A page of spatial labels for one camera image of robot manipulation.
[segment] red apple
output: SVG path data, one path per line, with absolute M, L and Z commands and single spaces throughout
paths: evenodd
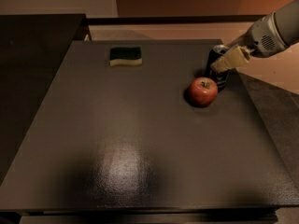
M 218 87 L 214 80 L 207 77 L 198 77 L 188 88 L 188 95 L 193 105 L 209 106 L 217 97 Z

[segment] tabletop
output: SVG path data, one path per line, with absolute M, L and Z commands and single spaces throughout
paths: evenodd
M 0 188 L 0 209 L 299 204 L 236 71 L 211 106 L 185 99 L 220 43 L 73 42 Z M 143 64 L 109 66 L 119 46 L 139 46 Z

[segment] sponge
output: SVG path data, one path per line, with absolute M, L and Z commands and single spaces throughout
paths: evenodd
M 110 65 L 141 65 L 141 48 L 116 47 L 110 50 Z

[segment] apple stem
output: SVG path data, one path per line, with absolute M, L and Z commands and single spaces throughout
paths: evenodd
M 203 87 L 207 87 L 207 88 L 209 88 L 209 86 L 210 86 L 210 83 L 206 80 L 202 81 L 201 84 L 202 84 Z

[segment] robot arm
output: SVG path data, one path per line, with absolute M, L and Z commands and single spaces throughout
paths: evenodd
M 211 68 L 215 72 L 223 72 L 247 63 L 249 56 L 270 57 L 298 42 L 299 0 L 294 0 L 254 22 Z

